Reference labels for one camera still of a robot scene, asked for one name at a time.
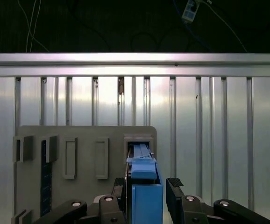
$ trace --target white cable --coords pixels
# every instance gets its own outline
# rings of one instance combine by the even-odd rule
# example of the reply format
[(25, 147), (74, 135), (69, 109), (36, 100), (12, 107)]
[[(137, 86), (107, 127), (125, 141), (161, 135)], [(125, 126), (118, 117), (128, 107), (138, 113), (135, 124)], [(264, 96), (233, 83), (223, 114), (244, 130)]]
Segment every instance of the white cable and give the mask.
[(21, 10), (22, 10), (22, 12), (24, 13), (24, 16), (25, 16), (25, 18), (26, 18), (26, 22), (27, 22), (27, 26), (28, 26), (28, 29), (29, 29), (29, 32), (30, 32), (30, 36), (32, 37), (32, 39), (33, 39), (35, 42), (37, 42), (37, 43), (38, 43), (39, 45), (41, 45), (47, 52), (49, 52), (49, 50), (48, 50), (43, 44), (41, 44), (41, 43), (40, 43), (40, 42), (32, 35), (31, 29), (30, 29), (30, 25), (29, 25), (29, 21), (28, 21), (28, 17), (27, 17), (27, 15), (26, 15), (26, 12), (25, 12), (25, 10), (23, 9), (23, 7), (21, 6), (20, 1), (17, 0), (17, 2), (18, 2), (19, 7), (21, 8)]
[[(38, 6), (38, 11), (37, 11), (37, 15), (36, 15), (36, 23), (34, 25), (34, 30), (33, 30), (33, 36), (35, 36), (35, 34), (36, 34), (36, 24), (37, 24), (38, 15), (39, 15), (40, 10), (41, 10), (41, 4), (42, 4), (42, 0), (40, 0), (40, 4)], [(31, 39), (30, 52), (32, 50), (32, 42), (33, 42), (33, 39)]]
[(224, 24), (225, 24), (225, 25), (233, 32), (233, 34), (235, 35), (235, 37), (238, 39), (238, 41), (240, 42), (240, 44), (241, 44), (241, 46), (243, 47), (243, 49), (245, 50), (245, 52), (248, 53), (248, 51), (247, 51), (246, 48), (244, 47), (242, 41), (241, 41), (240, 38), (238, 37), (238, 35), (237, 35), (237, 34), (234, 32), (234, 30), (227, 24), (227, 22), (225, 22), (224, 19), (222, 19), (222, 18), (214, 11), (214, 9), (212, 9), (212, 7), (211, 7), (208, 3), (204, 2), (204, 1), (202, 1), (202, 3), (205, 4), (206, 6), (208, 6), (208, 7), (210, 8), (210, 10), (211, 10), (211, 11), (212, 11), (219, 19), (221, 19), (222, 22), (224, 22)]
[[(37, 0), (35, 0), (35, 1), (34, 1), (34, 4), (33, 4), (33, 9), (32, 9), (32, 14), (31, 14), (31, 19), (30, 19), (30, 27), (32, 27), (33, 13), (34, 13), (34, 9), (35, 9), (35, 7), (36, 7), (36, 2), (37, 2)], [(25, 49), (26, 53), (27, 53), (27, 48), (28, 48), (29, 34), (30, 34), (30, 30), (28, 30), (28, 33), (27, 33), (26, 49)]]

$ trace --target vertical metal rib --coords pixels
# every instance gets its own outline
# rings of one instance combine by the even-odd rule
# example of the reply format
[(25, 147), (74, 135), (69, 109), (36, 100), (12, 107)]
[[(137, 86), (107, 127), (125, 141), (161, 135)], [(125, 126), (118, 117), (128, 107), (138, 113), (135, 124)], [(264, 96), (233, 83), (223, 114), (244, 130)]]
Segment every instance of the vertical metal rib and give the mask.
[(253, 107), (252, 80), (247, 79), (247, 121), (248, 121), (248, 208), (254, 209), (253, 194)]
[(136, 125), (136, 77), (132, 77), (132, 126)]
[(92, 125), (98, 125), (98, 78), (92, 79)]
[(202, 116), (201, 116), (201, 79), (196, 79), (196, 164), (197, 164), (197, 196), (202, 196), (202, 145), (201, 145), (201, 133), (202, 133)]
[(171, 177), (177, 175), (177, 146), (176, 146), (176, 80), (170, 79), (170, 109), (171, 109)]
[(124, 77), (118, 79), (118, 126), (124, 126), (125, 115)]
[(72, 79), (66, 79), (66, 125), (71, 125), (72, 120)]
[(144, 79), (144, 125), (150, 126), (150, 80)]
[(46, 123), (45, 118), (45, 104), (46, 104), (46, 94), (47, 94), (47, 78), (41, 79), (41, 87), (40, 87), (40, 101), (41, 101), (41, 113), (40, 113), (40, 125), (44, 125)]
[(228, 128), (227, 128), (227, 80), (221, 80), (221, 104), (222, 104), (222, 198), (228, 198)]
[[(20, 99), (21, 99), (21, 78), (16, 78), (15, 80), (15, 111), (14, 111), (14, 135), (18, 134), (18, 128), (20, 126)], [(17, 180), (17, 163), (14, 163), (14, 204), (13, 204), (13, 214), (16, 214), (16, 180)]]

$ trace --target blue block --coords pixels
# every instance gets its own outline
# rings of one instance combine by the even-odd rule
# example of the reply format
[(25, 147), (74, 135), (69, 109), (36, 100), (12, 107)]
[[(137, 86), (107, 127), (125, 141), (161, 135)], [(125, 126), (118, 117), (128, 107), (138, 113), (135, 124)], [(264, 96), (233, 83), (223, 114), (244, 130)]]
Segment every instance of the blue block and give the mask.
[(132, 224), (162, 224), (163, 183), (156, 169), (159, 184), (132, 185)]
[(134, 155), (132, 158), (127, 158), (127, 162), (132, 164), (132, 179), (157, 179), (156, 160), (151, 157), (150, 150), (145, 144), (135, 144)]

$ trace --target horizontal metal bar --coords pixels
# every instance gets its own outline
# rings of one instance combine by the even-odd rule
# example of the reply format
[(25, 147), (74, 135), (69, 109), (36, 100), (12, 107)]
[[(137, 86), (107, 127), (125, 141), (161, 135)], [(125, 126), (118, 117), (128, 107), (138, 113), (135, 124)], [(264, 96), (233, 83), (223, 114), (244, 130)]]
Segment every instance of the horizontal metal bar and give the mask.
[(5, 64), (270, 64), (270, 54), (151, 54), (151, 53), (65, 53), (65, 54), (0, 54)]
[(0, 77), (270, 77), (270, 66), (3, 66)]

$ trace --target metal wall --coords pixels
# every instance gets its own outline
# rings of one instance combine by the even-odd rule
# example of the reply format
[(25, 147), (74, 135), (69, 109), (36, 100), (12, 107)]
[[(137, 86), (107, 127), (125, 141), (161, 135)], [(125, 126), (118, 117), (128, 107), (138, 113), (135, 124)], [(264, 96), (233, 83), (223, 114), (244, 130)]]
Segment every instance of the metal wall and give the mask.
[(54, 55), (29, 64), (45, 56), (8, 64), (14, 55), (0, 55), (0, 224), (13, 216), (12, 141), (22, 125), (154, 126), (164, 179), (180, 178), (185, 194), (208, 204), (229, 198), (270, 219), (270, 60), (151, 55), (154, 64), (126, 66), (120, 54), (123, 65), (99, 67)]

